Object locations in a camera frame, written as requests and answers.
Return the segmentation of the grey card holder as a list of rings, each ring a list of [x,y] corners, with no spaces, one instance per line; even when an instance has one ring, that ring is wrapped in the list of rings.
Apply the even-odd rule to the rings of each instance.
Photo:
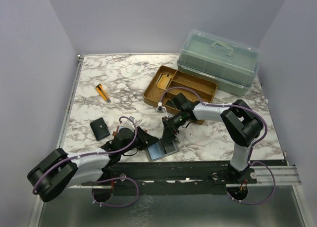
[[[178,139],[174,139],[172,141],[178,143],[178,145],[179,145]],[[147,158],[149,161],[155,161],[155,160],[162,159],[166,156],[169,156],[169,155],[165,154],[164,146],[162,145],[161,141],[146,148],[145,151],[146,151],[146,155],[147,155]]]

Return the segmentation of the grey credit card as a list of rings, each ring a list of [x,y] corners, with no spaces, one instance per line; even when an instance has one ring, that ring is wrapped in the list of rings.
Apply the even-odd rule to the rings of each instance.
[[[172,141],[164,145],[166,155],[171,155],[179,151],[178,143]]]
[[[176,106],[174,105],[174,103],[171,100],[168,100],[165,104],[166,104],[166,106],[169,106],[169,107],[176,109]]]

